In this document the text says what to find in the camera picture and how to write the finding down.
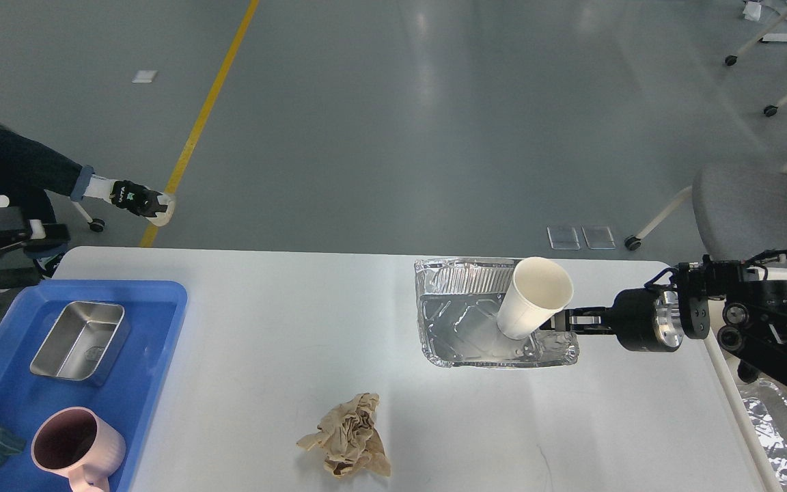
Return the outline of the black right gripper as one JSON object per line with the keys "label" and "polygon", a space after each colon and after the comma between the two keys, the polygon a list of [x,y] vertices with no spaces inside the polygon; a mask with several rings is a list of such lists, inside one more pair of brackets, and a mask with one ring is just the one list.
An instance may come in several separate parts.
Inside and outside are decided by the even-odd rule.
{"label": "black right gripper", "polygon": [[622,290],[612,305],[612,328],[604,320],[608,307],[564,309],[540,326],[543,332],[615,334],[627,350],[672,353],[684,342],[678,295],[647,288]]}

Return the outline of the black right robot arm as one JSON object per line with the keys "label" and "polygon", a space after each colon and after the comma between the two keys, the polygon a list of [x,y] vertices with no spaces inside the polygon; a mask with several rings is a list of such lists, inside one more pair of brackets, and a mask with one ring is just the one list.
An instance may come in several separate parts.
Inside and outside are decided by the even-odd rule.
{"label": "black right robot arm", "polygon": [[649,353],[672,353],[685,338],[715,336],[739,359],[745,382],[767,374],[787,386],[787,279],[769,278],[768,269],[785,260],[787,249],[746,260],[705,255],[621,290],[610,306],[568,308],[538,331],[610,334],[627,350]]}

